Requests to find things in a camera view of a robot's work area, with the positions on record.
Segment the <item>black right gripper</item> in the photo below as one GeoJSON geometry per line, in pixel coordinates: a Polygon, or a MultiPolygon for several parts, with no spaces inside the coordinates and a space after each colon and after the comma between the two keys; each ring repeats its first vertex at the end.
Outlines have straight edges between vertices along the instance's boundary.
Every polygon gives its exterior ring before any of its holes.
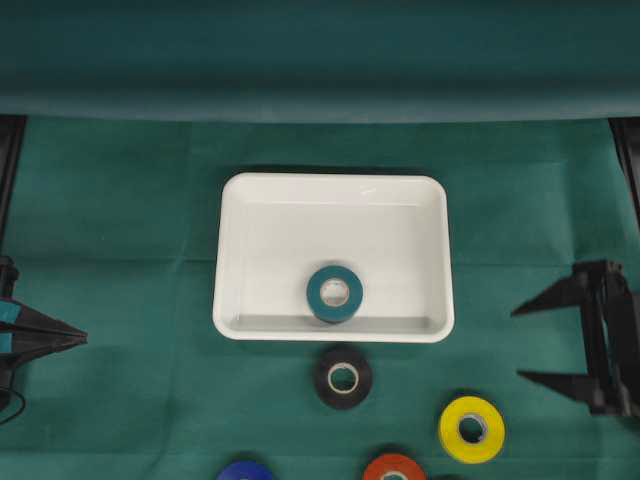
{"type": "Polygon", "coordinates": [[[639,294],[630,289],[618,263],[599,260],[555,281],[516,307],[512,316],[581,307],[587,355],[585,374],[518,370],[517,374],[594,414],[639,415],[639,294]]]}

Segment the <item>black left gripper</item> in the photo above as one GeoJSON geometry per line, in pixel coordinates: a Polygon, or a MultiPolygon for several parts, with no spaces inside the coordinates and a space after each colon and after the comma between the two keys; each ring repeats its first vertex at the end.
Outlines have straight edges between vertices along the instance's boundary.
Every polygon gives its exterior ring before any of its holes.
{"type": "Polygon", "coordinates": [[[9,400],[13,373],[35,359],[70,350],[88,343],[86,333],[61,320],[51,318],[13,300],[14,284],[19,277],[10,257],[1,257],[1,399],[9,400]],[[14,340],[13,334],[66,336],[52,341],[14,340]]]}

